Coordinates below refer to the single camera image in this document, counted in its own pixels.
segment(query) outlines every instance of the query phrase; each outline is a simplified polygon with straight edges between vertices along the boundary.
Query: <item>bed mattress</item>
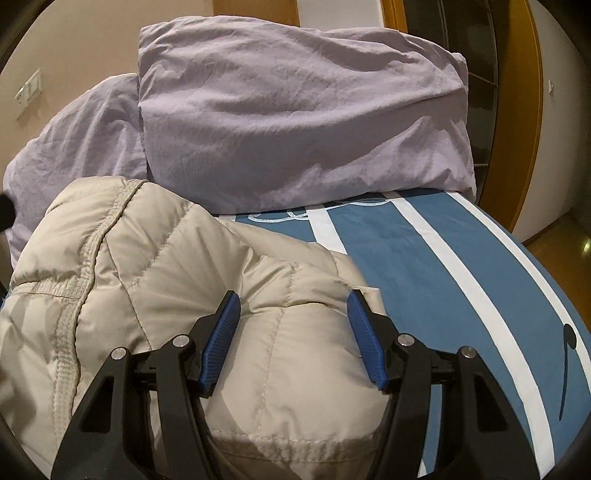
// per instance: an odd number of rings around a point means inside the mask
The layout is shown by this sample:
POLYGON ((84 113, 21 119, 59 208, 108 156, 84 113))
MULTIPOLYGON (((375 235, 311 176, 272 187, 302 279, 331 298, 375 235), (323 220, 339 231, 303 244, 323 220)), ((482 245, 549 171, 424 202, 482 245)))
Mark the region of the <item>bed mattress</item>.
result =
MULTIPOLYGON (((560 461, 591 410, 591 337, 548 272, 478 207, 414 189, 227 218, 350 255, 398 330, 430 348, 476 348, 540 471, 560 461)), ((423 473, 434 468, 440 410, 433 387, 423 473)))

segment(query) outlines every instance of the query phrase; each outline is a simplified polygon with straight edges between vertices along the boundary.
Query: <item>blue gripper pad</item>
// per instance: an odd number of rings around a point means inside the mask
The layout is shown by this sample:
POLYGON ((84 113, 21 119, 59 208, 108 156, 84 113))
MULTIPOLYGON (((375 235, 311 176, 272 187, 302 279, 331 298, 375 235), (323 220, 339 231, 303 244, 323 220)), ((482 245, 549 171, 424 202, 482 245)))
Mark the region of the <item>blue gripper pad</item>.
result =
POLYGON ((240 297, 232 293, 203 349, 201 374, 198 380, 202 391, 209 391, 217 382, 236 332, 238 320, 240 320, 240 297))
POLYGON ((352 291, 347 298, 347 317, 369 379, 380 390, 384 390, 389 382, 384 350, 357 295, 355 291, 352 291))

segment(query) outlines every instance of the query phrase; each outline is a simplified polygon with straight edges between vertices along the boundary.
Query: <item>jacket seam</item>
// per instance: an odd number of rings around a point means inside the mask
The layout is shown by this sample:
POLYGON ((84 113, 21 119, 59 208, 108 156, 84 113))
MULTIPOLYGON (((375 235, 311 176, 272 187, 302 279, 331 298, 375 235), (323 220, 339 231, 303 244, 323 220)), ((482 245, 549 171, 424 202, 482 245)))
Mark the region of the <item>jacket seam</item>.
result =
POLYGON ((96 251, 100 241, 121 217, 125 206, 145 183, 130 181, 113 199, 105 218, 89 234, 80 253, 80 274, 72 285, 73 297, 68 299, 56 322, 53 348, 57 356, 56 380, 52 392, 54 440, 59 441, 65 434, 72 416, 76 385, 79 379, 79 366, 76 356, 76 325, 80 310, 91 291, 96 264, 96 251))
POLYGON ((379 436, 381 434, 380 428, 378 428, 373 433, 370 433, 368 435, 364 435, 362 437, 353 438, 353 439, 343 439, 343 440, 300 440, 300 439, 287 439, 287 438, 280 438, 280 437, 253 436, 253 435, 249 435, 247 433, 234 433, 234 432, 229 432, 227 430, 220 430, 220 429, 209 429, 209 431, 210 432, 214 432, 214 433, 219 433, 219 434, 221 434, 223 436, 230 437, 231 439, 241 438, 241 439, 250 440, 252 442, 257 442, 257 441, 260 441, 260 440, 274 442, 274 443, 284 442, 284 443, 288 443, 290 445, 295 444, 295 443, 302 443, 302 444, 305 444, 305 445, 341 445, 341 444, 344 444, 344 443, 363 442, 363 441, 366 441, 366 440, 374 440, 377 436, 379 436))
POLYGON ((269 382, 269 376, 271 375, 271 364, 273 363, 273 352, 275 351, 275 343, 277 341, 277 336, 279 334, 279 328, 281 326, 281 321, 283 320, 283 317, 285 316, 285 311, 287 310, 287 307, 290 305, 290 302, 291 302, 291 297, 293 294, 293 286, 294 286, 294 282, 296 280, 296 272, 297 272, 297 269, 299 266, 300 266, 299 263, 296 263, 293 267, 292 272, 291 272, 290 283, 289 283, 289 286, 287 289, 287 295, 286 295, 286 299, 285 299, 285 307, 283 307, 281 309, 281 314, 279 316, 279 319, 277 320, 277 327, 275 328, 275 333, 273 334, 273 340, 271 341, 271 353, 269 354, 269 364, 267 365, 267 374, 265 376, 265 382, 263 383, 263 388, 262 388, 261 406, 258 410, 258 425, 256 427, 257 432, 260 432, 261 427, 262 427, 262 414, 263 414, 263 410, 265 408, 266 395, 267 395, 267 384, 269 382))
POLYGON ((152 265, 154 265, 154 263, 156 262, 156 260, 160 256, 160 254, 162 253, 162 250, 164 250, 164 247, 166 247, 169 244, 170 239, 171 239, 173 233, 177 230, 177 228, 180 226, 180 224, 183 222, 183 220, 185 220, 185 218, 187 217, 187 215, 189 214, 189 212, 192 210, 192 208, 194 206, 195 206, 195 204, 193 203, 193 204, 191 204, 189 206, 189 208, 187 210, 185 210, 185 212, 183 213, 182 217, 180 219, 178 219, 178 223, 170 231, 170 233, 166 237, 166 240, 164 240, 164 243, 162 244, 162 246, 158 249, 158 251, 154 255, 154 258, 152 259, 152 261, 150 262, 150 264, 142 271, 142 273, 139 274, 139 277, 136 278, 127 288, 133 288, 133 287, 135 287, 141 281, 141 279, 144 278, 144 275, 146 275, 146 273, 148 272, 148 270, 152 267, 152 265))
POLYGON ((109 247, 109 242, 107 240, 106 235, 104 238, 104 242, 105 242, 105 246, 107 247, 107 251, 109 253, 109 256, 111 257, 111 261, 113 262, 113 267, 115 268, 115 272, 117 273, 117 280, 119 280, 121 287, 123 288, 125 294, 127 295, 127 299, 129 300, 129 306, 131 306, 131 310, 133 310, 135 320, 138 322, 139 328, 142 330, 142 333, 144 334, 144 336, 146 338, 146 342, 148 342, 148 346, 150 347, 150 350, 154 350, 154 347, 152 347, 152 343, 150 342, 150 339, 148 338, 148 334, 146 333, 144 326, 142 325, 142 322, 139 321, 138 312, 137 312, 137 310, 135 310, 135 305, 134 305, 134 302, 131 300, 131 296, 129 295, 129 290, 127 290, 127 287, 121 281, 121 276, 119 275, 119 269, 117 268, 117 264, 115 263, 115 259, 113 258, 113 254, 111 253, 111 248, 109 247))
POLYGON ((222 453, 226 456, 232 456, 232 457, 238 457, 238 458, 250 458, 253 460, 260 460, 261 462, 287 462, 287 463, 348 463, 348 462, 355 462, 355 461, 365 458, 369 455, 372 455, 378 450, 378 448, 376 447, 376 448, 369 450, 366 453, 363 453, 359 456, 351 457, 351 458, 347 458, 347 459, 342 459, 342 460, 331 460, 331 459, 307 460, 307 459, 290 459, 290 458, 285 458, 285 457, 267 458, 267 457, 263 457, 263 456, 249 455, 247 453, 227 452, 227 451, 221 449, 220 447, 217 447, 217 449, 219 450, 220 453, 222 453))

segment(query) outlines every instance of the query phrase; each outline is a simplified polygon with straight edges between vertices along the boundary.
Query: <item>wooden frame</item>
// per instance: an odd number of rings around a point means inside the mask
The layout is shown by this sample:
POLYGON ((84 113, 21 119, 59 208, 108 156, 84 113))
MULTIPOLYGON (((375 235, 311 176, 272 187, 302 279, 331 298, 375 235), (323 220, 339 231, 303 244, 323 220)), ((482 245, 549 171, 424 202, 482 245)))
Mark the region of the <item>wooden frame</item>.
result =
POLYGON ((403 0, 381 0, 384 27, 408 33, 403 0))
POLYGON ((499 64, 491 162, 479 206, 512 231, 538 153, 544 79, 540 44, 527 0, 490 2, 499 64))
POLYGON ((214 15, 254 17, 284 25, 300 26, 296 0, 213 0, 214 15))

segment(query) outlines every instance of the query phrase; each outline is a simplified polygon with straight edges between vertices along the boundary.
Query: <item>white stripe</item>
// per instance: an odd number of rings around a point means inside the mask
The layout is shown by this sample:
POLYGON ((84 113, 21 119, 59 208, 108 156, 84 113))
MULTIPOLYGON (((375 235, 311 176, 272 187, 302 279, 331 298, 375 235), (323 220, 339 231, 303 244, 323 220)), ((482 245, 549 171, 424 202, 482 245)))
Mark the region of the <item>white stripe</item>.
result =
POLYGON ((306 213, 316 241, 328 250, 346 254, 347 250, 345 250, 326 208, 322 205, 313 205, 306 207, 306 213))
POLYGON ((421 460, 421 466, 418 469, 417 478, 427 475, 427 467, 425 466, 425 462, 421 460))
POLYGON ((558 298, 556 292, 552 289, 548 281, 535 267, 535 265, 531 262, 527 255, 522 252, 521 248, 519 248, 515 244, 515 242, 509 237, 509 235, 507 235, 504 232, 502 228, 500 228, 495 222, 493 222, 484 213, 482 213, 478 207, 470 203, 459 193, 448 193, 452 198, 454 198, 461 205, 463 205, 466 208, 466 210, 468 210, 473 216, 480 220, 480 222, 485 227, 487 227, 492 232, 492 234, 495 235, 495 237, 497 237, 500 240, 500 242, 505 246, 505 248, 513 254, 513 256, 521 265, 523 265, 527 273, 530 274, 531 278, 534 280, 534 282, 538 285, 542 293, 548 299, 548 302, 556 311, 556 314, 558 315, 560 321, 564 325, 568 324, 573 328, 574 333, 577 336, 576 352, 579 356, 581 366, 583 367, 585 378, 587 379, 587 386, 589 387, 589 392, 591 392, 591 358, 589 358, 589 351, 585 348, 585 344, 583 343, 583 339, 581 338, 579 330, 574 324, 573 319, 570 317, 563 303, 558 298))
POLYGON ((519 349, 511 330, 509 330, 503 317, 474 276, 435 229, 406 199, 395 192, 384 195, 389 198, 408 223, 423 237, 470 301, 488 330, 507 370, 513 378, 517 393, 523 401, 525 416, 530 425, 538 469, 540 475, 544 476, 554 466, 554 446, 550 425, 538 385, 535 383, 530 366, 519 349))

